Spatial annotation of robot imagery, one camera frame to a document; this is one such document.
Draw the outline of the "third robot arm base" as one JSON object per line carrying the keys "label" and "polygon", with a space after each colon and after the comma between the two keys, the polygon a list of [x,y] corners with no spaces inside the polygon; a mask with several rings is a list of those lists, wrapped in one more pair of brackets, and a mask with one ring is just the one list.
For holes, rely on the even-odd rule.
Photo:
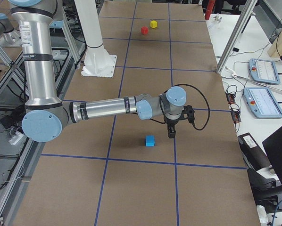
{"label": "third robot arm base", "polygon": [[20,32],[3,13],[0,13],[0,45],[10,48],[19,48],[22,45]]}

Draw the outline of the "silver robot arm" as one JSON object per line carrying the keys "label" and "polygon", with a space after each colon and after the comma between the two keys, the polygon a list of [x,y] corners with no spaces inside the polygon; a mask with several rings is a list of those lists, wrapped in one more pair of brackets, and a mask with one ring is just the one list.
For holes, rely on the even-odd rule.
{"label": "silver robot arm", "polygon": [[158,97],[141,94],[94,102],[63,102],[58,96],[53,68],[50,25],[62,15],[60,0],[12,0],[10,11],[17,20],[29,98],[22,129],[36,142],[49,142],[67,125],[92,118],[136,113],[142,120],[162,115],[168,136],[187,113],[186,92],[174,86]]}

